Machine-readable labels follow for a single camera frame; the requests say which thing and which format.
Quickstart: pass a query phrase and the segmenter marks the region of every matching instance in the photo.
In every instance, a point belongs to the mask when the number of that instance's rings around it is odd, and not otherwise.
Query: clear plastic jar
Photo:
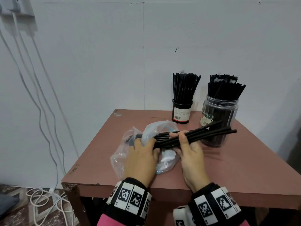
[[[204,100],[202,116],[200,124],[205,126],[212,121],[222,121],[221,125],[217,128],[231,126],[238,110],[238,100],[225,101],[212,98],[207,95]],[[221,135],[216,137],[208,137],[201,140],[201,142],[210,147],[220,147],[227,135]]]

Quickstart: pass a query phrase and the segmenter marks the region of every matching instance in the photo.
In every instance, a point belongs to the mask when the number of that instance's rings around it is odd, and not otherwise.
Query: jar label
[[[213,121],[214,116],[211,114],[206,113],[204,110],[202,111],[202,116],[201,116],[201,120],[200,120],[200,124],[202,126],[206,126],[208,124],[210,124]]]
[[[176,121],[181,121],[181,122],[189,121],[190,110],[191,110],[191,108],[180,109],[180,108],[175,107],[175,110],[173,113],[173,119]]]

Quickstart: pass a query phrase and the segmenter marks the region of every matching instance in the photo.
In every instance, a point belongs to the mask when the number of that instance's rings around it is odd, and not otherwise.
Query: label sticker
[[[115,195],[116,191],[118,190],[118,187],[120,186],[121,183],[122,183],[122,182],[117,182],[116,186],[115,186],[114,189],[112,190],[112,193],[111,193],[111,195],[109,196],[109,198],[108,198],[108,200],[107,200],[107,204],[108,204],[108,205],[111,204],[111,200],[112,200],[112,198],[114,197],[114,195]]]
[[[128,206],[126,207],[126,211],[129,211],[129,212],[137,215],[143,194],[144,194],[144,189],[142,189],[138,186],[134,186],[130,201],[128,203]]]
[[[114,204],[115,207],[125,210],[128,205],[134,185],[124,182]]]
[[[224,194],[227,195],[228,199],[230,200],[230,202],[233,205],[233,207],[236,210],[236,212],[240,212],[241,209],[239,208],[238,204],[236,203],[236,201],[234,200],[234,198],[231,196],[231,194],[229,193],[229,191],[227,190],[227,188],[226,187],[222,187],[221,189],[223,190]]]
[[[176,121],[181,121],[181,122],[189,121],[190,110],[191,110],[191,108],[180,109],[180,108],[175,107],[174,112],[173,112],[173,119]]]
[[[206,223],[206,225],[215,224],[218,222],[214,212],[212,211],[205,195],[202,195],[196,199],[194,199],[195,203],[198,206],[198,209]]]
[[[213,121],[214,116],[211,114],[206,113],[204,110],[202,111],[202,116],[201,116],[201,120],[200,120],[200,124],[202,126],[206,126],[208,124],[210,124]]]
[[[143,210],[142,210],[142,213],[140,215],[140,217],[142,217],[143,219],[145,219],[148,211],[149,211],[149,205],[150,205],[150,202],[151,202],[151,194],[148,193],[147,197],[146,197],[146,200],[144,202],[144,205],[143,205]]]
[[[236,209],[221,188],[214,190],[211,194],[227,219],[237,214]]]

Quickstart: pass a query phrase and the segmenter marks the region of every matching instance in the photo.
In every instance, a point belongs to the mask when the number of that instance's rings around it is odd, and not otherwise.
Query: right hand
[[[193,193],[210,184],[210,180],[205,171],[204,154],[201,146],[197,142],[189,144],[185,133],[170,133],[170,137],[179,136],[181,149],[174,148],[180,155],[183,169],[183,176],[186,185]]]

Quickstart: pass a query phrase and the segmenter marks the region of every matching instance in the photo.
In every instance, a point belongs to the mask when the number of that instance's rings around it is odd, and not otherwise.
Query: left hand
[[[146,187],[156,174],[156,165],[160,148],[153,150],[155,139],[149,139],[143,147],[141,139],[135,139],[135,146],[129,149],[129,155],[124,165],[124,178],[134,178],[143,183]]]

